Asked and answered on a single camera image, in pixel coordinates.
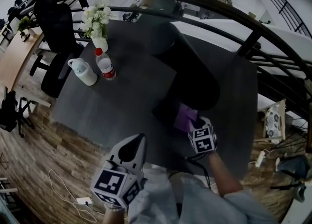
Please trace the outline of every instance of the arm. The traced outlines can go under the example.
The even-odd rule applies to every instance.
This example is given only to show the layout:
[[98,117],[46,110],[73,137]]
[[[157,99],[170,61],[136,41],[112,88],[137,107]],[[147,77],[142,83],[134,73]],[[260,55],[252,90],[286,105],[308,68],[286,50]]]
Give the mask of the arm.
[[111,211],[106,209],[105,216],[102,224],[124,224],[125,223],[125,211]]
[[241,191],[243,189],[242,185],[232,176],[218,153],[213,151],[208,155],[209,164],[220,196]]

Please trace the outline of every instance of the power outlet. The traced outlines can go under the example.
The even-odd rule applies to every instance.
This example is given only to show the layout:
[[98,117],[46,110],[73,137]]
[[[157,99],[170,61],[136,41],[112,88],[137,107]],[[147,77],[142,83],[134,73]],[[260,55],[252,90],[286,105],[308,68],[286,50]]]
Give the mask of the power outlet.
[[81,198],[77,198],[77,202],[80,205],[86,205],[86,202],[88,203],[88,205],[92,204],[91,198],[90,197],[81,197]]

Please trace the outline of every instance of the wooden floor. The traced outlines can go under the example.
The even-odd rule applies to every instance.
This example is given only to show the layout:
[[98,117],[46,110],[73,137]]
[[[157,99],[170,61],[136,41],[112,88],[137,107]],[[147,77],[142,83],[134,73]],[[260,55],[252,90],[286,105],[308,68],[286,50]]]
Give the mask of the wooden floor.
[[[23,76],[22,82],[27,81],[28,73]],[[37,85],[33,83],[28,86],[35,88],[34,91],[38,90],[39,82]],[[9,178],[13,186],[18,188],[18,196],[44,223],[89,223],[78,215],[71,204],[62,201],[51,190],[48,173],[53,169],[65,181],[75,197],[92,197],[89,189],[92,176],[97,167],[103,164],[109,151],[54,123],[50,118],[54,104],[52,100],[50,109],[45,106],[36,107],[30,117],[36,128],[32,130],[23,127],[25,134],[23,139],[19,137],[17,128],[11,133],[0,130],[0,152],[4,153],[4,160],[9,161],[8,170],[0,168],[0,177]],[[257,159],[261,150],[270,147],[272,145],[269,143],[254,143],[251,161]],[[250,187],[255,197],[280,219],[291,202],[292,194],[290,191],[269,189],[271,185],[284,185],[290,182],[288,177],[274,171],[278,155],[278,152],[269,154],[261,168],[249,164],[249,172],[242,183]],[[62,198],[73,202],[62,182],[54,174],[51,179],[56,192]],[[95,212],[92,214],[99,221],[102,220],[100,214]]]

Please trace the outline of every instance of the railing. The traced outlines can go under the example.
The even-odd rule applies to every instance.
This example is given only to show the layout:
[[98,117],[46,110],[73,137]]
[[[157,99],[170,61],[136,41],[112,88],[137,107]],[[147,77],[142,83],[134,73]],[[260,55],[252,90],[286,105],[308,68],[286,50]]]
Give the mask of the railing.
[[307,26],[286,0],[270,0],[278,9],[278,13],[284,18],[290,30],[312,38]]
[[[202,23],[197,20],[192,20],[185,17],[180,17],[178,15],[172,15],[165,13],[162,10],[152,10],[152,9],[143,9],[139,7],[115,7],[111,6],[112,11],[119,12],[132,12],[132,13],[140,13],[140,14],[148,14],[158,17],[167,18],[169,20],[181,21],[188,24],[191,24],[196,27],[200,27],[202,29],[211,31],[218,35],[221,35],[227,39],[230,39],[241,45],[239,50],[237,51],[237,55],[244,57],[252,62],[255,62],[257,66],[257,70],[262,76],[269,79],[270,81],[274,81],[278,85],[272,87],[271,83],[267,83],[268,88],[273,89],[279,96],[280,99],[286,98],[287,100],[287,109],[286,111],[293,111],[300,115],[302,118],[308,120],[309,119],[309,103],[312,102],[311,99],[306,98],[306,94],[312,98],[312,94],[306,89],[305,85],[302,81],[299,81],[297,77],[295,77],[291,71],[301,71],[305,74],[306,78],[312,79],[312,62],[308,62],[308,64],[301,59],[301,57],[277,34],[272,32],[267,27],[260,24],[258,21],[250,18],[248,15],[243,12],[221,3],[217,0],[178,0],[186,3],[190,3],[204,9],[208,9],[214,11],[218,14],[224,15],[229,19],[233,19],[236,22],[248,27],[252,30],[252,33],[246,40],[242,40],[237,38],[225,31],[222,31],[218,28],[209,26],[205,23]],[[25,9],[22,14],[27,14],[33,11],[33,7],[29,7]],[[71,10],[72,12],[83,11],[82,8],[75,8]],[[73,23],[80,23],[80,20],[75,20]],[[75,33],[82,33],[81,30],[75,30]],[[261,50],[261,45],[258,43],[260,37],[265,38],[277,48],[279,48],[285,56],[272,56],[266,54]],[[89,41],[88,39],[76,38],[79,41]],[[275,67],[276,69],[280,69],[282,72],[286,74],[288,79],[292,81],[292,84],[295,86],[290,86],[287,82],[280,79],[279,76],[275,76],[274,74],[269,73],[265,67]],[[304,92],[304,95],[298,94],[297,90],[301,90]]]

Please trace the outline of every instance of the flower vase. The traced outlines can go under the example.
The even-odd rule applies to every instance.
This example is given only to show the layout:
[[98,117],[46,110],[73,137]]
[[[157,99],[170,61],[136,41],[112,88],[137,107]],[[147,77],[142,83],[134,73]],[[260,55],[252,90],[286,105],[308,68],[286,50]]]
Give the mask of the flower vase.
[[108,50],[107,41],[104,37],[98,38],[91,37],[91,40],[96,48],[100,47],[102,49],[103,53],[105,53]]
[[31,28],[28,29],[28,33],[29,33],[32,37],[34,37],[34,36],[36,35],[35,31],[32,30]]

